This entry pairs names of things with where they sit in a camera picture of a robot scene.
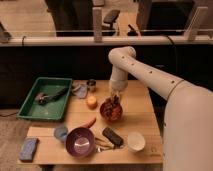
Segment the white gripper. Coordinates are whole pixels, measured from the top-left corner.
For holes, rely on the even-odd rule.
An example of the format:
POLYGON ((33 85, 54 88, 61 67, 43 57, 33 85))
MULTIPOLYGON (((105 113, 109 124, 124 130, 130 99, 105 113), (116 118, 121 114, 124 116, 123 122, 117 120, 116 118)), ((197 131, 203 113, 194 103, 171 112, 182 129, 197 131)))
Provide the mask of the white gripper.
POLYGON ((110 92, 110 98, 111 98, 112 102, 114 101, 115 91, 117 91, 116 92, 116 101, 120 103, 121 94, 119 91, 124 91, 126 89, 127 85, 128 85, 128 80, 126 77, 119 77, 119 78, 113 77, 113 76, 110 77, 109 87, 112 90, 114 90, 114 91, 110 92))

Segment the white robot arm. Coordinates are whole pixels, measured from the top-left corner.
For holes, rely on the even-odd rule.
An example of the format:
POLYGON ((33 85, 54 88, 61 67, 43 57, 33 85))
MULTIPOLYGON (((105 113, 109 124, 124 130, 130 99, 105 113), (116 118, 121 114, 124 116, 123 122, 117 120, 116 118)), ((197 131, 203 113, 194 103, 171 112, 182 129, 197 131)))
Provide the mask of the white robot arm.
POLYGON ((163 171, 213 171, 213 92, 136 60, 131 46, 109 52, 109 87, 120 92, 129 75, 167 101, 163 171))

